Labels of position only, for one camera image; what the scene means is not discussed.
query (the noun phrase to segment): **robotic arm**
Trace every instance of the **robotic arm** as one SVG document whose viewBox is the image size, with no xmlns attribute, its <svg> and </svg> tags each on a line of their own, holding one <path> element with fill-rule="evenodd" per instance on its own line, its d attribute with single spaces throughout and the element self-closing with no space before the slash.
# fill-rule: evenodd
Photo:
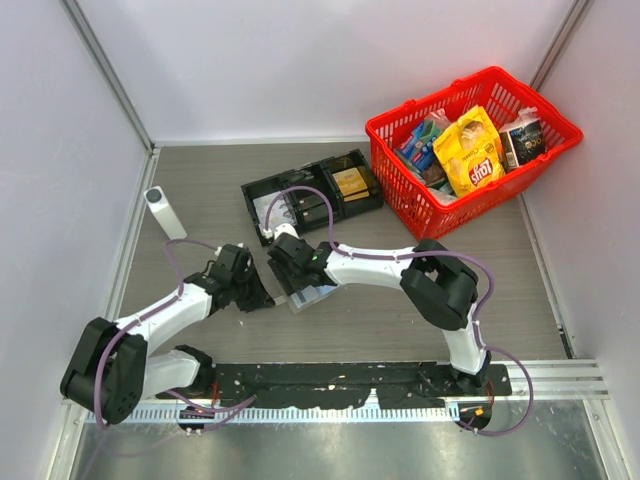
<svg viewBox="0 0 640 480">
<path fill-rule="evenodd" d="M 203 352 L 181 345 L 165 355 L 149 357 L 180 330 L 231 302 L 247 313 L 275 303 L 260 281 L 251 253 L 242 246 L 225 245 L 215 261 L 209 261 L 203 272 L 187 277 L 184 283 L 181 295 L 174 291 L 114 323 L 103 318 L 89 322 L 60 385 L 62 395 L 93 411 L 100 357 L 109 341 L 136 320 L 138 325 L 118 342 L 105 368 L 100 392 L 104 419 L 120 423 L 140 399 L 169 389 L 182 388 L 188 396 L 207 391 L 214 370 L 211 357 Z M 140 321 L 152 311 L 156 313 Z"/>
<path fill-rule="evenodd" d="M 476 339 L 471 317 L 478 299 L 476 274 L 457 258 L 421 257 L 405 260 L 367 260 L 353 254 L 399 257 L 406 253 L 445 250 L 435 240 L 401 250 L 364 250 L 341 245 L 349 256 L 318 248 L 298 238 L 290 225 L 275 229 L 269 265 L 285 293 L 307 286 L 361 283 L 404 291 L 422 317 L 440 328 L 450 351 L 451 374 L 460 389 L 476 393 L 487 383 L 491 355 Z"/>
</svg>

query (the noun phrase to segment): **black tray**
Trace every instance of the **black tray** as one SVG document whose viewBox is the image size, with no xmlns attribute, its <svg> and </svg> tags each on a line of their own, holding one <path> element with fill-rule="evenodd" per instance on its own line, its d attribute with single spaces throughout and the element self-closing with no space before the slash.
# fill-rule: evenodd
<svg viewBox="0 0 640 480">
<path fill-rule="evenodd" d="M 362 175 L 367 185 L 368 196 L 345 201 L 333 174 L 351 168 L 357 168 Z M 339 157 L 325 158 L 256 182 L 247 183 L 242 185 L 242 193 L 262 246 L 269 245 L 273 240 L 266 239 L 262 235 L 260 219 L 253 201 L 286 188 L 301 185 L 314 187 L 327 196 L 333 209 L 335 222 L 379 208 L 384 203 L 380 183 L 360 150 L 352 150 Z M 322 199 L 311 192 L 285 193 L 284 201 L 288 206 L 289 213 L 295 217 L 295 229 L 299 234 L 324 227 L 329 223 L 329 212 L 326 205 Z M 277 226 L 272 221 L 269 223 L 271 223 L 272 230 Z"/>
</svg>

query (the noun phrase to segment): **yellow bag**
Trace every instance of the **yellow bag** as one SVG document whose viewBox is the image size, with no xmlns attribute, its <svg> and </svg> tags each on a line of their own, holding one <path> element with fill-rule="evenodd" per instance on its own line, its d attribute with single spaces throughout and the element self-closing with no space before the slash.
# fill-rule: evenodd
<svg viewBox="0 0 640 480">
<path fill-rule="evenodd" d="M 458 197 L 504 175 L 500 135 L 484 108 L 477 105 L 438 137 L 433 151 Z"/>
</svg>

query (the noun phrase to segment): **white cylinder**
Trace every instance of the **white cylinder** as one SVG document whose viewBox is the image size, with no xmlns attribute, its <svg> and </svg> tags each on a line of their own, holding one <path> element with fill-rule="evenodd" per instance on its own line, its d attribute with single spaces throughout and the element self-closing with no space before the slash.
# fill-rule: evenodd
<svg viewBox="0 0 640 480">
<path fill-rule="evenodd" d="M 186 238 L 187 232 L 180 223 L 180 219 L 171 207 L 169 200 L 161 187 L 152 187 L 144 192 L 149 210 L 171 240 Z"/>
</svg>

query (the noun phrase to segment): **red basket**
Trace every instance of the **red basket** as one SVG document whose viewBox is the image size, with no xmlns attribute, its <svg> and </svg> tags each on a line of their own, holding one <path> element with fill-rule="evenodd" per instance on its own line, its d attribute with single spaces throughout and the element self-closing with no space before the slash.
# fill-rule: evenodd
<svg viewBox="0 0 640 480">
<path fill-rule="evenodd" d="M 497 129 L 513 121 L 518 110 L 538 107 L 547 153 L 451 205 L 441 205 L 393 153 L 424 117 L 444 108 L 455 121 L 474 105 L 485 108 Z M 454 81 L 450 87 L 383 113 L 367 122 L 373 171 L 384 198 L 417 238 L 439 238 L 522 193 L 565 150 L 582 140 L 582 131 L 540 94 L 499 67 Z"/>
</svg>

